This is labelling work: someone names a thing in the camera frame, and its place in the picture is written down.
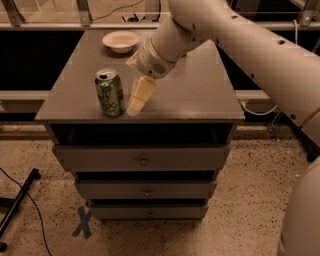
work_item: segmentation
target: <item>tape mark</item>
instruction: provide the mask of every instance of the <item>tape mark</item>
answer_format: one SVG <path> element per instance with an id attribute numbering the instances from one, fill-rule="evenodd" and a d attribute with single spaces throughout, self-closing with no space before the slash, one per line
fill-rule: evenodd
<path id="1" fill-rule="evenodd" d="M 72 236 L 74 236 L 74 237 L 78 236 L 81 233 L 81 230 L 83 230 L 84 237 L 87 239 L 91 236 L 91 231 L 90 231 L 90 227 L 89 227 L 89 220 L 92 216 L 92 213 L 89 210 L 86 214 L 83 206 L 78 208 L 78 213 L 79 213 L 79 217 L 80 217 L 80 224 L 75 229 L 75 231 L 73 231 Z"/>

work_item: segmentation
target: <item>black cable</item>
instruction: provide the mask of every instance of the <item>black cable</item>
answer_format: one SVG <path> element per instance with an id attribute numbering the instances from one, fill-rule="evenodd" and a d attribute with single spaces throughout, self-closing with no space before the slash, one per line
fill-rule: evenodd
<path id="1" fill-rule="evenodd" d="M 143 2 L 143 1 L 144 1 L 144 0 L 140 0 L 139 2 L 134 3 L 134 4 L 130 4 L 130 5 L 126 5 L 126 6 L 120 6 L 120 7 L 112 10 L 111 12 L 109 12 L 108 14 L 106 14 L 106 15 L 104 15 L 104 16 L 101 16 L 101 17 L 92 19 L 92 21 L 96 21 L 96 20 L 100 20 L 100 19 L 106 18 L 106 17 L 110 16 L 112 13 L 114 13 L 115 11 L 118 11 L 118 10 L 121 10 L 121 9 L 124 9 L 124 8 L 127 8 L 127 7 L 135 6 L 135 5 L 137 5 L 137 4 L 140 4 L 140 3 Z"/>
<path id="2" fill-rule="evenodd" d="M 10 179 L 11 181 L 13 181 L 14 183 L 16 183 L 20 188 L 22 188 L 22 186 L 19 184 L 19 182 L 17 182 L 16 180 L 14 180 L 13 178 L 11 178 L 1 167 L 0 167 L 0 170 L 1 172 L 3 172 L 3 174 L 8 178 Z M 39 210 L 39 207 L 37 206 L 36 202 L 32 199 L 32 197 L 29 195 L 28 192 L 26 192 L 27 196 L 30 198 L 30 200 L 32 201 L 32 203 L 34 204 L 34 206 L 36 207 L 37 211 L 38 211 L 38 214 L 39 214 L 39 218 L 40 218 L 40 222 L 41 222 L 41 228 L 42 228 L 42 236 L 43 236 L 43 240 L 44 240 L 44 244 L 46 246 L 46 249 L 48 251 L 48 254 L 50 256 L 52 256 L 50 250 L 49 250 L 49 247 L 48 247 L 48 244 L 47 244 L 47 240 L 46 240 L 46 235 L 45 235 L 45 232 L 44 232 L 44 224 L 43 224 L 43 219 L 42 219 L 42 215 L 41 215 L 41 212 Z"/>

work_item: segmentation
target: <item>drawer handle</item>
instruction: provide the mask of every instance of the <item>drawer handle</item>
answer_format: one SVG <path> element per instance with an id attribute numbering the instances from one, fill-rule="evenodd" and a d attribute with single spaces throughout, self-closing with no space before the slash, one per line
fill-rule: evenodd
<path id="1" fill-rule="evenodd" d="M 141 165 L 141 166 L 147 166 L 147 165 L 148 165 L 148 160 L 147 160 L 147 158 L 142 157 L 142 158 L 140 159 L 140 165 Z"/>

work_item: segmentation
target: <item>can lid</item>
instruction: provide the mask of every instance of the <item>can lid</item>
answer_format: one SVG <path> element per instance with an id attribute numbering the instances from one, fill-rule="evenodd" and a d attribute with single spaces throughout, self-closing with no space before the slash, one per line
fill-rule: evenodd
<path id="1" fill-rule="evenodd" d="M 104 68 L 96 73 L 96 79 L 100 81 L 108 81 L 115 78 L 117 72 L 112 68 Z"/>

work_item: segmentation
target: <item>cabinet top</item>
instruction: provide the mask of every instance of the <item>cabinet top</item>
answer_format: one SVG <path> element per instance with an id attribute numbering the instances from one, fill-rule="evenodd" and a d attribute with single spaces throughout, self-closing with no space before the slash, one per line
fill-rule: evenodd
<path id="1" fill-rule="evenodd" d="M 175 69 L 157 80 L 157 89 L 144 109 L 131 117 L 103 114 L 95 88 L 95 74 L 112 68 L 119 74 L 127 107 L 132 85 L 141 73 L 126 65 L 151 30 L 135 30 L 141 40 L 128 54 L 113 53 L 102 44 L 112 30 L 86 30 L 61 72 L 36 120 L 50 122 L 121 123 L 146 121 L 239 120 L 243 112 L 222 60 L 208 41 L 181 58 Z"/>

